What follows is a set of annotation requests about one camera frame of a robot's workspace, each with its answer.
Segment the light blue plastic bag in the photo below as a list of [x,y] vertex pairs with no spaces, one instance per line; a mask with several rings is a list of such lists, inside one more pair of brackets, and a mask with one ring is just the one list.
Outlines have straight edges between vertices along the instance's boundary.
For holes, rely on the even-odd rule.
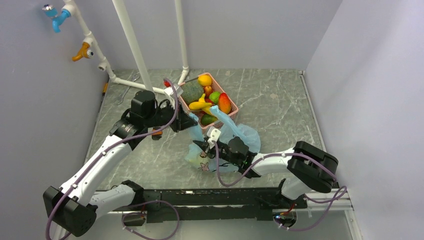
[[[211,108],[212,113],[218,114],[218,121],[223,123],[223,126],[219,129],[221,135],[218,139],[218,145],[227,145],[233,138],[241,137],[244,143],[249,147],[249,150],[258,153],[261,149],[261,140],[259,133],[244,124],[236,125],[234,121],[224,112],[222,112],[217,106]],[[191,143],[188,147],[188,153],[184,159],[191,164],[193,167],[207,172],[215,172],[217,169],[221,173],[236,172],[238,168],[231,164],[229,161],[223,159],[223,156],[219,156],[218,163],[215,158],[209,158],[204,155],[204,152],[195,143]]]

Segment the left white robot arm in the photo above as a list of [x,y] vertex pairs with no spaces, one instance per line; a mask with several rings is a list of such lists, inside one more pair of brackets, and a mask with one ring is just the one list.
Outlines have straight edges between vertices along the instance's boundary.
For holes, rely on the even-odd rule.
[[198,125],[184,112],[174,91],[162,103],[164,107],[157,102],[152,91],[138,91],[130,108],[113,125],[92,158],[59,188],[50,186],[46,189],[43,193],[48,216],[46,239],[50,239],[52,223],[68,234],[80,237],[107,213],[125,206],[137,210],[143,205],[144,189],[131,180],[103,193],[95,192],[113,168],[147,136],[167,127],[177,133]]

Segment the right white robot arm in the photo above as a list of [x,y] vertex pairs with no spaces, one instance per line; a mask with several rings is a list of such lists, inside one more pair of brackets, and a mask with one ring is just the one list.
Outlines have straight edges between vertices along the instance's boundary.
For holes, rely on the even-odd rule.
[[298,141],[294,147],[274,153],[253,152],[240,137],[234,137],[227,143],[209,137],[193,143],[215,162],[216,172],[231,168],[248,179],[291,173],[292,177],[280,182],[275,194],[276,203],[282,208],[289,207],[310,191],[329,193],[337,182],[337,158],[305,141]]

